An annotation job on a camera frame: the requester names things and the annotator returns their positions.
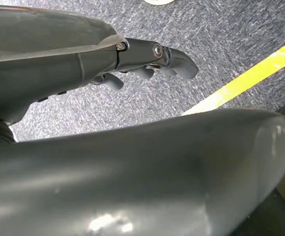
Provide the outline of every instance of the metal screw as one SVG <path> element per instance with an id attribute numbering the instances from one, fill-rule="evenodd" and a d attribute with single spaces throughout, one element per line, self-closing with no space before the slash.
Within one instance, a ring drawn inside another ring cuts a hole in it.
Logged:
<path id="1" fill-rule="evenodd" d="M 121 43 L 118 43 L 116 45 L 116 50 L 118 50 L 118 51 L 122 51 L 122 50 L 125 50 L 125 49 L 126 49 L 125 43 L 121 42 Z"/>
<path id="2" fill-rule="evenodd" d="M 163 54 L 164 51 L 161 45 L 155 44 L 155 46 L 153 46 L 153 55 L 155 55 L 156 58 L 161 58 Z"/>

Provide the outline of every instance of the floor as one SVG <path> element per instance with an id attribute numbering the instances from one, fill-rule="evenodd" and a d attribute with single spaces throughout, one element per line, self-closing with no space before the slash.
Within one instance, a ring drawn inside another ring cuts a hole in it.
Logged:
<path id="1" fill-rule="evenodd" d="M 186 52 L 200 68 L 194 80 L 157 73 L 147 81 L 122 78 L 111 91 L 87 86 L 32 104 L 14 125 L 19 141 L 95 132 L 179 116 L 285 44 L 285 0 L 0 0 L 78 12 L 118 32 Z M 285 105 L 285 68 L 223 107 L 276 110 Z"/>

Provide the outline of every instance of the prosthetic hand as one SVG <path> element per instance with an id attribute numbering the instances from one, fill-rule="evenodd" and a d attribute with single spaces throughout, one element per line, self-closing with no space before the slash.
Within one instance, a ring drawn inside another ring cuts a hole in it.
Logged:
<path id="1" fill-rule="evenodd" d="M 154 70 L 192 79 L 187 55 L 124 38 L 104 22 L 72 13 L 0 6 L 0 120 L 18 122 L 33 102 L 87 84 L 120 89 L 114 72 L 144 79 Z"/>

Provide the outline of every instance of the yellow line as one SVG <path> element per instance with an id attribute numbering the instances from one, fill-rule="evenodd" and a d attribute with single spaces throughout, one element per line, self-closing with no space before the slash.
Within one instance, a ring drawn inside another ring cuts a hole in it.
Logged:
<path id="1" fill-rule="evenodd" d="M 285 46 L 182 113 L 190 115 L 211 111 L 285 67 Z"/>

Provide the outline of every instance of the gray plastic cover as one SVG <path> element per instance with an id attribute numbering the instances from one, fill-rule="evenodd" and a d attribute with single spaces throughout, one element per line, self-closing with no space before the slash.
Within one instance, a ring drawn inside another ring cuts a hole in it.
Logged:
<path id="1" fill-rule="evenodd" d="M 252 109 L 0 144 L 0 236 L 228 236 L 284 174 L 285 117 Z"/>
<path id="2" fill-rule="evenodd" d="M 89 52 L 123 41 L 111 25 L 94 18 L 0 6 L 0 61 Z"/>

